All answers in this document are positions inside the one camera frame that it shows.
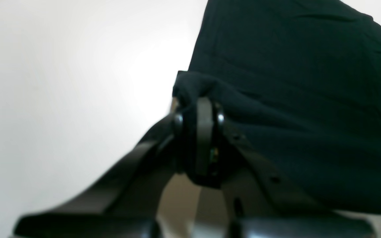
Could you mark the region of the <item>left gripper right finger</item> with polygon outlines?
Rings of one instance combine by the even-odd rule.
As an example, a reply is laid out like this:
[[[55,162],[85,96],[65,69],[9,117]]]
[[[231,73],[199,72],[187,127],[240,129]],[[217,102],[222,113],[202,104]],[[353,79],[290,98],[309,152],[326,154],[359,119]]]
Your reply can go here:
[[[227,238],[376,237],[369,222],[336,214],[295,185],[208,98],[197,100],[195,135],[195,174],[222,191]]]

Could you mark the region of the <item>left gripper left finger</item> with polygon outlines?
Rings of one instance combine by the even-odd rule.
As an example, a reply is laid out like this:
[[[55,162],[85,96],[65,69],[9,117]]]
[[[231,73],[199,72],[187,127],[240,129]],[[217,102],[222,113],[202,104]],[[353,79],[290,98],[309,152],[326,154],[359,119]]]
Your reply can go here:
[[[162,238],[156,220],[175,173],[174,149],[183,116],[172,113],[85,191],[51,210],[24,215],[15,238]]]

